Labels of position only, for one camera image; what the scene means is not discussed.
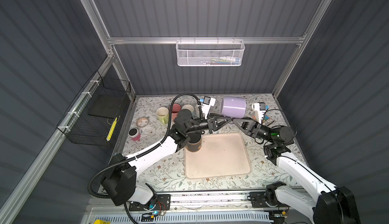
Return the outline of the black mug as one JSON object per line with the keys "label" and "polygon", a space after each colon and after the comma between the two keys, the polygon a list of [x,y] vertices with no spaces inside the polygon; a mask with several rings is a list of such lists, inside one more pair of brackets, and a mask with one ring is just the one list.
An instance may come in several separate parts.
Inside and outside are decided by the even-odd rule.
{"label": "black mug", "polygon": [[201,149],[202,146],[202,135],[198,133],[188,134],[189,141],[186,144],[186,149],[190,152],[197,152]]}

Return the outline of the purple mug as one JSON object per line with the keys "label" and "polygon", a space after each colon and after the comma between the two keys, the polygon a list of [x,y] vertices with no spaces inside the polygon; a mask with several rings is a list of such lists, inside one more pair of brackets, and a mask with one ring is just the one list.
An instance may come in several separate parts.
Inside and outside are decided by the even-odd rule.
{"label": "purple mug", "polygon": [[246,100],[240,97],[223,97],[220,114],[225,117],[242,119],[246,113]]}

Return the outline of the yellow object at bottom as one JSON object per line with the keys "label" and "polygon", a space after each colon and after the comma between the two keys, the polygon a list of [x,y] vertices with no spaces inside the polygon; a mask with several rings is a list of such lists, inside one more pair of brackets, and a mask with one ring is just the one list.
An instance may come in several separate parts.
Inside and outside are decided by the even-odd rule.
{"label": "yellow object at bottom", "polygon": [[97,219],[97,220],[94,221],[93,224],[111,224],[111,222]]}

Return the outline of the beige drying mat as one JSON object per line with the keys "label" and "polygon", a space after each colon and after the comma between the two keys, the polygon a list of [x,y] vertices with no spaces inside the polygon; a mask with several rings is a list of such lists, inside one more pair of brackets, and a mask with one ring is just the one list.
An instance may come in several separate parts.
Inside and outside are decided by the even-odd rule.
{"label": "beige drying mat", "polygon": [[189,179],[249,174],[251,164],[242,135],[203,135],[198,151],[184,150],[184,172]]}

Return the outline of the tape roll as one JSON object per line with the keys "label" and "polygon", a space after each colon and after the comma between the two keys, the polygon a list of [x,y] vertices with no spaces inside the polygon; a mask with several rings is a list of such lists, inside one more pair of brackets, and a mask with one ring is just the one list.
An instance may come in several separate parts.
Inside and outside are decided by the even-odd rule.
{"label": "tape roll", "polygon": [[140,117],[136,120],[136,126],[138,128],[145,128],[150,123],[150,120],[148,117]]}

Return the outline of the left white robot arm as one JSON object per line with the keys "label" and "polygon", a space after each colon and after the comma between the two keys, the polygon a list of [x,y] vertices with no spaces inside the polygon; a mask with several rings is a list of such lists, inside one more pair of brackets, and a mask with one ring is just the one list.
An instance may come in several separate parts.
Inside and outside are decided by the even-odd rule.
{"label": "left white robot arm", "polygon": [[181,97],[177,95],[168,108],[167,130],[164,137],[134,154],[115,155],[107,167],[91,177],[87,186],[91,196],[110,199],[116,206],[127,206],[128,202],[145,205],[147,209],[156,206],[157,193],[149,184],[144,186],[138,184],[138,177],[159,160],[183,149],[193,137],[200,136],[203,131],[213,133],[234,121],[233,117],[203,112],[212,106],[211,97],[205,96],[200,99],[192,93],[188,96],[194,98],[200,112],[199,117],[193,118],[190,111],[181,110],[173,118],[171,110],[176,100]]}

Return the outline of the small magenta cup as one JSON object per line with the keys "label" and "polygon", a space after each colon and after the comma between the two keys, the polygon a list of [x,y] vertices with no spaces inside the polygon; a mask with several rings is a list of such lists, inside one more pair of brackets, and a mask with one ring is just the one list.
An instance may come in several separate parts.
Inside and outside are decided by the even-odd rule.
{"label": "small magenta cup", "polygon": [[132,141],[138,141],[141,138],[141,133],[137,128],[129,129],[128,136]]}

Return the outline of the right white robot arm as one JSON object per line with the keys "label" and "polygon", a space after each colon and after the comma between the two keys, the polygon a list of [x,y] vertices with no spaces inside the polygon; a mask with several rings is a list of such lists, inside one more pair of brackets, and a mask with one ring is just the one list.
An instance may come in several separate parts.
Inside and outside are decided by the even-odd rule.
{"label": "right white robot arm", "polygon": [[288,148],[295,138],[290,127],[270,128],[249,117],[232,121],[247,136],[264,140],[266,159],[287,172],[308,193],[304,195],[284,182],[276,182],[266,187],[265,199],[268,205],[285,204],[309,218],[313,224],[361,222],[351,190],[325,180],[302,163]]}

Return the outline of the light green mug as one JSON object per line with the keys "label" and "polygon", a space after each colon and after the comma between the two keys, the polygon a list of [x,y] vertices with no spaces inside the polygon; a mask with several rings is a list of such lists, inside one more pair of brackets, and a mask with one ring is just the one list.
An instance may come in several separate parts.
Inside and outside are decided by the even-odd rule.
{"label": "light green mug", "polygon": [[169,122],[169,109],[166,107],[160,107],[156,111],[157,119],[161,124],[167,124]]}

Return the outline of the light blue mug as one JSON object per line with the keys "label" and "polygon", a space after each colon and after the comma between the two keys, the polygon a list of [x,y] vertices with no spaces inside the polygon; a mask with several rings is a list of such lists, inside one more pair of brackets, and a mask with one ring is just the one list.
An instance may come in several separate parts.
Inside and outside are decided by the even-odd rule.
{"label": "light blue mug", "polygon": [[193,113],[194,110],[195,110],[194,106],[193,106],[193,105],[190,105],[190,104],[186,104],[186,105],[182,106],[181,109],[182,109],[182,110],[187,109],[187,110],[189,110],[191,113]]}

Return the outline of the floral table cover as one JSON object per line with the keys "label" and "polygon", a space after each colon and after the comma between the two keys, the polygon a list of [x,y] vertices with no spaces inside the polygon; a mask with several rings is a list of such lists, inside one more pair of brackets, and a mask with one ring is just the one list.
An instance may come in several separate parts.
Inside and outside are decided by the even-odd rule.
{"label": "floral table cover", "polygon": [[[271,126],[288,125],[294,132],[299,127],[291,113],[283,111],[278,101],[268,93],[243,94],[247,109],[245,115],[253,117],[253,103],[264,102],[270,109],[267,116],[274,120]],[[138,152],[160,140],[166,125],[157,119],[156,111],[160,107],[169,107],[173,96],[138,97],[135,106],[130,110],[129,119],[124,127],[124,137],[118,143],[123,155]],[[150,123],[145,128],[138,128],[136,120],[148,117]],[[128,136],[129,129],[137,128],[141,133],[138,141],[132,141]],[[212,178],[189,179],[184,173],[184,150],[158,161],[138,177],[139,183],[148,183],[158,192],[189,191],[189,190],[228,190],[228,189],[258,189],[266,185],[282,181],[290,186],[298,183],[285,171],[273,165],[265,158],[263,146],[246,135],[242,136],[251,164],[251,172],[245,175],[221,176]]]}

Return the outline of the white mug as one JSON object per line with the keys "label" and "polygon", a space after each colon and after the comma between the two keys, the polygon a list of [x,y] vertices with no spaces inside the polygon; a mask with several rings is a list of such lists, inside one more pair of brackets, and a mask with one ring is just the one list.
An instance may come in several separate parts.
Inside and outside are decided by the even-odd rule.
{"label": "white mug", "polygon": [[195,104],[195,106],[194,106],[194,115],[195,115],[197,118],[200,117],[200,108],[201,108],[201,106]]}

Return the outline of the pink patterned mug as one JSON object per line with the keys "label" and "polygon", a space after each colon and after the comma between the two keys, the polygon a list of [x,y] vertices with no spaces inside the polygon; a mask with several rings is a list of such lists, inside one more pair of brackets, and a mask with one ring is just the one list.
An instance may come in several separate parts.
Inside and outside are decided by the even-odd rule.
{"label": "pink patterned mug", "polygon": [[177,114],[179,113],[181,108],[182,107],[180,104],[177,104],[177,103],[173,104],[173,106],[171,107],[171,112],[172,112],[171,119],[172,119],[172,121],[174,121],[174,119],[177,117]]}

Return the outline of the colourful marker box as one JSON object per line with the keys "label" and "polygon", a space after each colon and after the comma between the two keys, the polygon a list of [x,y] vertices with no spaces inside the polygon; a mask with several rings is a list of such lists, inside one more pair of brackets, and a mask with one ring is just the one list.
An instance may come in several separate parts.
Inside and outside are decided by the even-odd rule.
{"label": "colourful marker box", "polygon": [[274,123],[274,120],[272,118],[270,118],[269,116],[264,115],[263,120],[262,120],[262,124],[263,125],[270,126],[273,123]]}

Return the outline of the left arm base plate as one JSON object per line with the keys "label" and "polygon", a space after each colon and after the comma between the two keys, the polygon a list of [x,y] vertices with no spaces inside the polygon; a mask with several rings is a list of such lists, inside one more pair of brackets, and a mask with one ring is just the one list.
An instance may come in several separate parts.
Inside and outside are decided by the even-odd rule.
{"label": "left arm base plate", "polygon": [[169,210],[171,203],[170,194],[157,194],[153,196],[146,204],[141,204],[135,201],[127,202],[130,211],[160,211]]}

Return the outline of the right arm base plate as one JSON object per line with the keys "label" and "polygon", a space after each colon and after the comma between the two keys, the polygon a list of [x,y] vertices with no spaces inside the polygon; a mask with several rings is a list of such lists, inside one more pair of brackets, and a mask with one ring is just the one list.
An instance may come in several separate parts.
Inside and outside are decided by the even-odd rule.
{"label": "right arm base plate", "polygon": [[247,199],[251,202],[253,208],[265,208],[265,207],[289,208],[288,205],[279,202],[276,198],[275,193],[273,193],[272,191],[250,192]]}

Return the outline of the tubes in white basket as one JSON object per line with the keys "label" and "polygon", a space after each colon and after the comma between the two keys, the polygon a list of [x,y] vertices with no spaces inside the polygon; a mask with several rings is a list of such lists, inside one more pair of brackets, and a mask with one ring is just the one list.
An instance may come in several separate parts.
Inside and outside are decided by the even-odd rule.
{"label": "tubes in white basket", "polygon": [[238,57],[219,57],[219,58],[209,58],[202,62],[204,65],[232,65],[240,66],[241,58]]}

